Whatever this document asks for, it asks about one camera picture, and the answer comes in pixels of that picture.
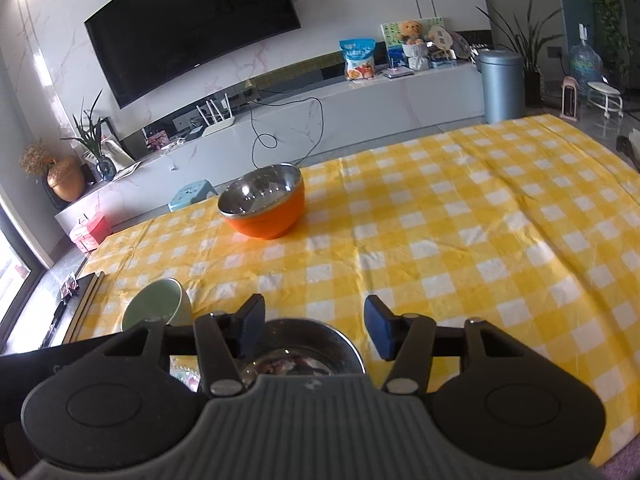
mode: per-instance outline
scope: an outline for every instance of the pink storage box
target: pink storage box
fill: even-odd
[[[88,253],[97,249],[111,232],[111,225],[104,215],[96,213],[91,218],[81,217],[78,225],[71,229],[69,238],[83,253]]]

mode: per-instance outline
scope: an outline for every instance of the metal bowl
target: metal bowl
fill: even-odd
[[[233,181],[220,195],[218,209],[238,232],[254,238],[277,238],[304,209],[305,184],[292,164],[274,164]]]
[[[313,319],[273,319],[264,324],[254,358],[239,366],[242,382],[254,383],[259,374],[363,374],[365,367],[355,346],[335,328]]]

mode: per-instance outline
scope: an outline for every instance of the orange bowl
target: orange bowl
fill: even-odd
[[[218,210],[233,229],[272,240],[281,237],[305,208],[305,182],[292,164],[274,164],[233,181],[220,195]]]

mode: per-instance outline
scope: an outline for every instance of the blue glass vase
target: blue glass vase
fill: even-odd
[[[96,160],[95,167],[100,177],[106,182],[111,182],[113,177],[116,176],[116,167],[113,165],[113,161],[106,155],[101,155]]]

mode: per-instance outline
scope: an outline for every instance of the bowl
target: bowl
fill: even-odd
[[[120,328],[124,332],[143,319],[164,319],[174,326],[191,324],[191,300],[179,281],[163,278],[140,290],[124,311]]]
[[[247,173],[218,199],[218,210],[233,229],[264,240],[286,233],[304,208],[305,183],[292,164],[274,164]]]
[[[272,319],[264,324],[254,357],[239,365],[240,377],[251,386],[259,374],[363,374],[356,347],[325,323],[304,318]]]

